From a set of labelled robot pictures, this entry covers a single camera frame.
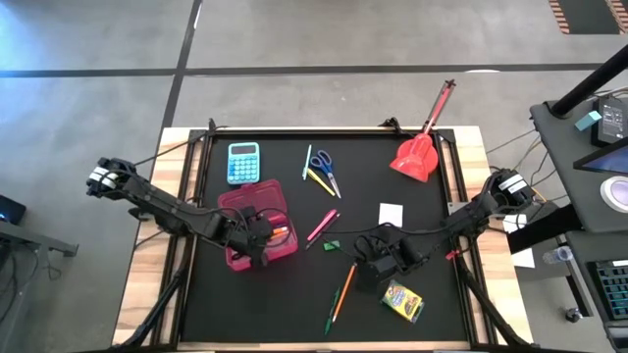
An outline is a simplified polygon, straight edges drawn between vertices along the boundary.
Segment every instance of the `tape roll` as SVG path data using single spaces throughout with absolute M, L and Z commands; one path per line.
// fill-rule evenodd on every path
M 600 195 L 611 209 L 628 213 L 628 177 L 614 176 L 608 178 L 600 186 Z

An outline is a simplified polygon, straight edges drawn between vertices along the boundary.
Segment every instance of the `gray floor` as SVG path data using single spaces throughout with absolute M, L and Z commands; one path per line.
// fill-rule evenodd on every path
M 0 70 L 173 68 L 191 0 L 0 0 Z M 207 0 L 189 67 L 546 64 L 601 62 L 625 36 L 566 36 L 544 0 Z M 528 108 L 558 98 L 585 72 L 187 77 L 173 126 L 373 126 L 396 116 L 420 125 L 446 78 L 459 85 L 441 125 L 477 125 L 487 149 L 532 128 Z M 128 204 L 84 195 L 100 156 L 138 160 L 155 150 L 171 77 L 0 79 L 0 193 L 28 205 L 25 226 L 80 243 L 52 258 L 30 305 L 25 352 L 106 347 L 137 223 Z M 611 86 L 628 84 L 618 77 Z M 492 153 L 512 167 L 534 137 Z M 545 151 L 523 163 L 528 177 Z M 541 176 L 551 171 L 546 163 Z M 141 170 L 147 176 L 150 166 Z M 539 189 L 564 193 L 557 177 Z M 563 279 L 522 282 L 535 341 L 603 352 L 596 318 L 571 325 Z

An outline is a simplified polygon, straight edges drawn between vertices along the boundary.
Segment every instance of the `pink plastic container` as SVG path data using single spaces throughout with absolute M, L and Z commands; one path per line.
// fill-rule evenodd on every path
M 245 184 L 238 190 L 226 192 L 218 197 L 218 207 L 241 209 L 248 206 L 255 207 L 255 211 L 257 212 L 266 208 L 276 208 L 284 212 L 288 211 L 286 199 L 284 199 L 284 194 L 282 193 L 282 186 L 274 179 Z M 269 219 L 273 228 L 288 227 L 290 230 L 288 240 L 282 245 L 272 247 L 274 244 L 281 243 L 284 240 L 282 237 L 268 242 L 270 247 L 264 250 L 264 253 L 268 256 L 268 261 L 270 262 L 295 252 L 298 249 L 298 241 L 296 239 L 296 233 L 293 228 L 290 228 L 289 220 L 286 216 L 281 212 L 273 210 L 264 211 L 262 215 Z M 233 260 L 232 257 L 235 251 L 231 248 L 227 248 L 225 253 L 227 256 L 227 265 L 233 270 L 242 271 L 251 267 L 251 261 L 248 256 L 242 256 L 237 260 Z

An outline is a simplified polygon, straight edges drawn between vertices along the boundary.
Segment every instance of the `blue calculator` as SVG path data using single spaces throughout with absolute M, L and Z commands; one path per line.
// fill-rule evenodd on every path
M 259 145 L 256 142 L 229 145 L 227 182 L 239 185 L 259 181 Z

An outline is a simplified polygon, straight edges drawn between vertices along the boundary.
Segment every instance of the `red dustpan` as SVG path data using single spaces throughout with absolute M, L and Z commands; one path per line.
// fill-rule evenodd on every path
M 430 118 L 423 126 L 423 131 L 413 139 L 401 143 L 396 151 L 396 158 L 391 163 L 391 168 L 419 181 L 426 182 L 428 180 L 430 173 L 439 164 L 439 154 L 434 148 L 434 143 L 429 133 L 439 118 L 454 87 L 453 79 L 445 81 L 432 108 Z

